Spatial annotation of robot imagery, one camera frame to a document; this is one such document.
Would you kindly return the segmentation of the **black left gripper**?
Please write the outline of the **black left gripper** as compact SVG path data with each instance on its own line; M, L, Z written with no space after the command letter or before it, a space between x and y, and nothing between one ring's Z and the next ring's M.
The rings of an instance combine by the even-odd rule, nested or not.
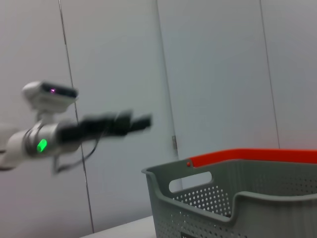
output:
M128 133L140 132L151 128L152 115L143 115L132 119L131 111L118 114L94 115L83 118L79 122L60 123L57 128L58 144L71 144L94 139L106 138L114 133L125 136Z

